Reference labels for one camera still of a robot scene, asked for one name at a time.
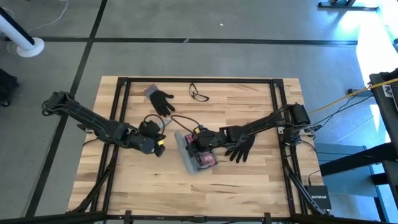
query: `wooden tabletop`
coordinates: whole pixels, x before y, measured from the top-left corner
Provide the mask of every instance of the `wooden tabletop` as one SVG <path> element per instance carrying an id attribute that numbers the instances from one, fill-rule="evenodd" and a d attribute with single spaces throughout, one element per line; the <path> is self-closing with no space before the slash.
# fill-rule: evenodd
<path id="1" fill-rule="evenodd" d="M 117 79 L 101 79 L 94 111 L 105 118 L 111 112 Z M 299 80 L 285 78 L 284 83 L 287 102 L 302 104 Z M 151 84 L 132 83 L 125 122 L 138 127 L 146 115 L 155 113 L 143 94 Z M 175 96 L 169 100 L 176 108 L 175 114 L 193 118 L 214 131 L 222 126 L 246 124 L 272 112 L 270 89 L 266 84 L 196 83 L 200 94 L 210 97 L 205 103 L 195 101 L 188 94 L 189 83 L 155 84 Z M 191 121 L 181 119 L 180 122 L 189 128 L 195 127 Z M 162 157 L 145 155 L 134 149 L 119 150 L 109 214 L 120 215 L 132 210 L 134 215 L 262 217 L 264 212 L 270 212 L 272 217 L 290 216 L 275 129 L 256 136 L 247 162 L 231 162 L 223 155 L 225 149 L 216 149 L 218 166 L 196 175 L 190 175 L 185 169 L 174 138 L 176 130 L 187 133 L 171 122 L 165 130 L 166 151 Z M 94 135 L 87 135 L 86 140 L 94 138 Z M 310 138 L 303 139 L 313 144 Z M 83 148 L 68 209 L 75 208 L 94 186 L 102 148 L 103 143 L 99 141 Z M 308 175 L 319 170 L 317 155 L 310 146 L 300 144 L 297 156 L 306 184 Z M 320 173 L 311 175 L 311 181 L 313 185 L 321 185 Z M 293 184 L 292 188 L 296 210 L 300 211 Z"/>

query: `concrete floor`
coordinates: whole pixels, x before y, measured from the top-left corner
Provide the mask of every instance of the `concrete floor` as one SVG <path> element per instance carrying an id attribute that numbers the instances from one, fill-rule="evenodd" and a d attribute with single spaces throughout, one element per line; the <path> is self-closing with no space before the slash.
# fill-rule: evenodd
<path id="1" fill-rule="evenodd" d="M 371 72 L 398 67 L 380 62 L 391 52 L 375 12 L 318 10 L 316 0 L 109 0 L 96 37 L 358 40 L 358 45 L 94 43 L 76 99 L 92 108 L 103 75 L 299 78 L 309 111 L 362 88 Z M 52 22 L 65 1 L 0 0 L 26 30 Z M 65 15 L 33 36 L 89 37 L 101 0 L 69 0 Z M 53 91 L 69 91 L 85 42 L 46 42 L 34 58 L 20 58 L 0 45 L 0 67 L 19 77 L 12 105 L 0 108 L 0 219 L 25 214 L 58 123 L 43 117 L 41 103 Z M 371 54 L 369 49 L 378 49 Z M 389 58 L 397 57 L 395 51 Z M 316 142 L 372 147 L 386 139 L 374 100 L 336 115 Z M 318 121 L 336 105 L 311 117 Z M 348 133 L 361 125 L 355 132 Z M 72 191 L 85 134 L 69 119 L 36 215 L 63 213 Z M 337 195 L 341 217 L 377 220 L 370 198 Z M 350 202 L 353 209 L 339 205 Z"/>

